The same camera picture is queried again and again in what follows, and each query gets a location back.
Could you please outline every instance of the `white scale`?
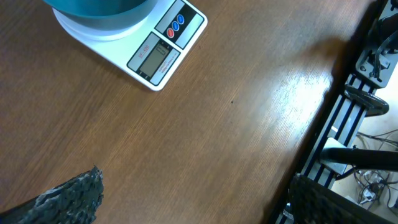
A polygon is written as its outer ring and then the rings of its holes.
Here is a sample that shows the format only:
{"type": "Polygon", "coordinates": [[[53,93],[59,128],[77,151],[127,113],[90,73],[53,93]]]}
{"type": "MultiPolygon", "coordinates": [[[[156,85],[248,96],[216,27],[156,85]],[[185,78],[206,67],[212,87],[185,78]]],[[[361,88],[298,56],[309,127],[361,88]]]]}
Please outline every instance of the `white scale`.
{"type": "Polygon", "coordinates": [[[184,0],[160,0],[145,19],[114,31],[89,28],[53,11],[72,37],[154,91],[163,89],[208,22],[184,0]]]}

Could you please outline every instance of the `red button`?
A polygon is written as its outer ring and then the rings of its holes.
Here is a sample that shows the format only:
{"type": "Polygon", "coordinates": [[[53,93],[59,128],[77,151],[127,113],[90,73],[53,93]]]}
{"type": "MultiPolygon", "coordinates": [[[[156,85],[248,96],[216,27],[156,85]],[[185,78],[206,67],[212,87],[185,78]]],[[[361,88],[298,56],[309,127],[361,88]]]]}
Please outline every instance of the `red button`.
{"type": "Polygon", "coordinates": [[[168,37],[173,38],[174,37],[174,30],[171,29],[171,28],[168,28],[167,29],[167,35],[168,35],[168,37]]]}

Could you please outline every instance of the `gray textured object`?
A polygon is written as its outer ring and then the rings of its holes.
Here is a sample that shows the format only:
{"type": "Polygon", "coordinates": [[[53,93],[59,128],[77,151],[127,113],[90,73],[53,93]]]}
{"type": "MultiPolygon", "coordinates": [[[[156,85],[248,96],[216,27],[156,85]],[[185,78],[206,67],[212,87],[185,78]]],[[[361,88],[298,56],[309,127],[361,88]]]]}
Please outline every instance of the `gray textured object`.
{"type": "Polygon", "coordinates": [[[97,167],[0,214],[0,223],[92,223],[101,205],[104,185],[97,167]]]}
{"type": "Polygon", "coordinates": [[[300,174],[290,183],[289,201],[295,223],[392,224],[300,174]]]}

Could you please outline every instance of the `wooden table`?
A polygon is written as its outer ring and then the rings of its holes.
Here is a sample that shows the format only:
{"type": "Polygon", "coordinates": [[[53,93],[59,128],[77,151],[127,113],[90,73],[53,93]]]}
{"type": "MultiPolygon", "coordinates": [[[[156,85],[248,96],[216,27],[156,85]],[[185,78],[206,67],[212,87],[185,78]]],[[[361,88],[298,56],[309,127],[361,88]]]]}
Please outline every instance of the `wooden table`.
{"type": "Polygon", "coordinates": [[[192,3],[208,27],[151,92],[43,2],[1,1],[0,210],[96,164],[96,223],[267,218],[369,1],[192,3]]]}

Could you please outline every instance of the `scale display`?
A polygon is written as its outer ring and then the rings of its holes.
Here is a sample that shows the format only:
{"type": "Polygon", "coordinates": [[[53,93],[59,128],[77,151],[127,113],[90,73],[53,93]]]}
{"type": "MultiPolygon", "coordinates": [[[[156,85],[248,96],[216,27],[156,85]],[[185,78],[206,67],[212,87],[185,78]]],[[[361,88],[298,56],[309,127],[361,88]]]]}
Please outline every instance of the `scale display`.
{"type": "Polygon", "coordinates": [[[161,44],[157,44],[147,60],[142,64],[140,70],[147,76],[152,77],[168,53],[169,50],[161,44]]]}

